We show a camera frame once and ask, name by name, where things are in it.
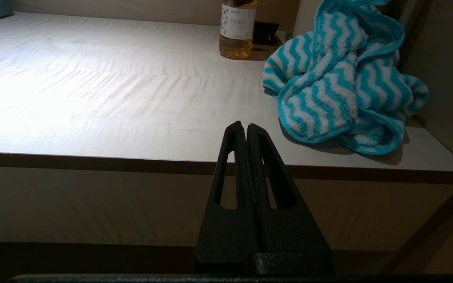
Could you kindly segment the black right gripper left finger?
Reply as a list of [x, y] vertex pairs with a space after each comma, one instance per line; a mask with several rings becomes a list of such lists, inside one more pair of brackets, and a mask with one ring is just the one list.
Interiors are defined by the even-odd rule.
[[[228, 156], [234, 153], [237, 208], [221, 206]], [[240, 121], [224, 132], [210, 195], [194, 249], [194, 268], [201, 274], [242, 274], [258, 251], [255, 208]]]

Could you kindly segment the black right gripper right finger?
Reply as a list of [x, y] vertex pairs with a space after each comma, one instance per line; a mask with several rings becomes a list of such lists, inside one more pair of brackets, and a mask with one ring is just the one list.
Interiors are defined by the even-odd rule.
[[251, 260], [253, 273], [332, 274], [331, 249], [268, 132], [250, 124], [247, 142], [260, 244]]

